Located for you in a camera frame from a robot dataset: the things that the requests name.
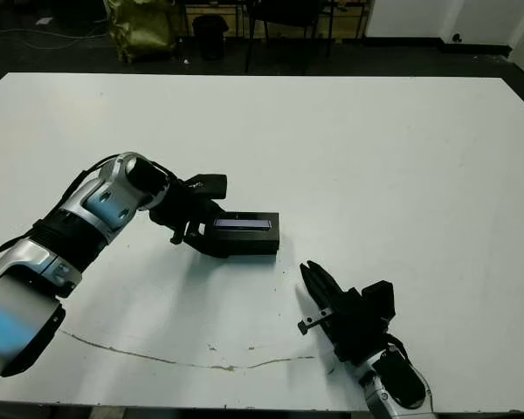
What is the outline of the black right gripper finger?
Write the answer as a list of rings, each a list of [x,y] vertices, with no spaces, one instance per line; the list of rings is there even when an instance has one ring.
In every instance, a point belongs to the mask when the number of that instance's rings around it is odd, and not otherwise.
[[[333,311],[337,297],[335,279],[318,263],[301,264],[300,273],[307,291],[316,305],[321,310]]]
[[[314,300],[339,300],[355,296],[354,289],[343,291],[335,279],[312,260],[306,264],[306,288]]]

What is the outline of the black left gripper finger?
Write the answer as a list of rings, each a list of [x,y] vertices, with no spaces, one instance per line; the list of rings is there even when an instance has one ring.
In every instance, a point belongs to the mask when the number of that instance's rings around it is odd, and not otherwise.
[[[186,244],[199,253],[213,258],[228,258],[231,255],[225,242],[201,234],[187,234]]]

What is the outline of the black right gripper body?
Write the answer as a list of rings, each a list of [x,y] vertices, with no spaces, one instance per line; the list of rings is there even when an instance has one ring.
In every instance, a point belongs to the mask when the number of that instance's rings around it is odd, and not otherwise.
[[[388,328],[392,320],[392,288],[367,286],[355,288],[355,296],[334,302],[334,310],[307,315],[298,324],[305,335],[319,326],[334,347],[339,361],[360,365],[388,346]]]

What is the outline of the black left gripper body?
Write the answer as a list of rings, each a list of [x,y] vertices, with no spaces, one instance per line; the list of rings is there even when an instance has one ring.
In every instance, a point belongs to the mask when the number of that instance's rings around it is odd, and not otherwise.
[[[221,176],[193,176],[176,179],[162,201],[149,211],[154,223],[170,228],[172,244],[180,244],[187,234],[198,233],[201,223],[208,223],[222,213],[216,200],[222,199]]]

